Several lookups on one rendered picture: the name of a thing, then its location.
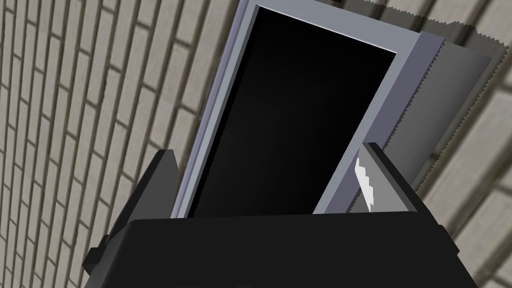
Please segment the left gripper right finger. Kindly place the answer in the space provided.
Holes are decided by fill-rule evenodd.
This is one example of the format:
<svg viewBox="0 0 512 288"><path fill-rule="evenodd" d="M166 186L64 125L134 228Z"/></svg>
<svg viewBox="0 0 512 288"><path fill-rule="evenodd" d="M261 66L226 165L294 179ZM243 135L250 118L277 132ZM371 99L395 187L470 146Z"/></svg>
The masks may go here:
<svg viewBox="0 0 512 288"><path fill-rule="evenodd" d="M418 211L410 185L376 143L361 144L354 170L359 190L349 213Z"/></svg>

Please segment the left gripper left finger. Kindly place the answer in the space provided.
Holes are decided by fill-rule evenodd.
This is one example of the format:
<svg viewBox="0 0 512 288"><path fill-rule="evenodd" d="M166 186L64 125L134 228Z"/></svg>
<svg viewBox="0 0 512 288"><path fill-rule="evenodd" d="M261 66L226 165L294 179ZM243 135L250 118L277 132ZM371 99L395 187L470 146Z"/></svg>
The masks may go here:
<svg viewBox="0 0 512 288"><path fill-rule="evenodd" d="M130 221L170 218L178 192L178 176L174 151L158 150L117 217L108 238L112 240Z"/></svg>

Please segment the grey microwave oven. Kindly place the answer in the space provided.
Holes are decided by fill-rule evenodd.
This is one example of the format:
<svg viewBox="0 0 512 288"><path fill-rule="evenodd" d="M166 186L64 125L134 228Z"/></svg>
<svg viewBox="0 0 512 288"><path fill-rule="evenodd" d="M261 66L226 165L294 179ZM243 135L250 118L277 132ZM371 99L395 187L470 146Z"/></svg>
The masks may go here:
<svg viewBox="0 0 512 288"><path fill-rule="evenodd" d="M369 0L343 0L341 5L317 2L417 32L410 27L416 16ZM385 101L378 114L380 120L386 120L388 139L378 139L384 133L370 130L360 143L376 143L382 148L409 185L417 179L491 60L482 52L452 43L439 31L442 26L437 22L433 30L417 32L420 38L398 82L392 85L392 99ZM349 210L359 190L355 173L359 147L326 209L312 214Z"/></svg>

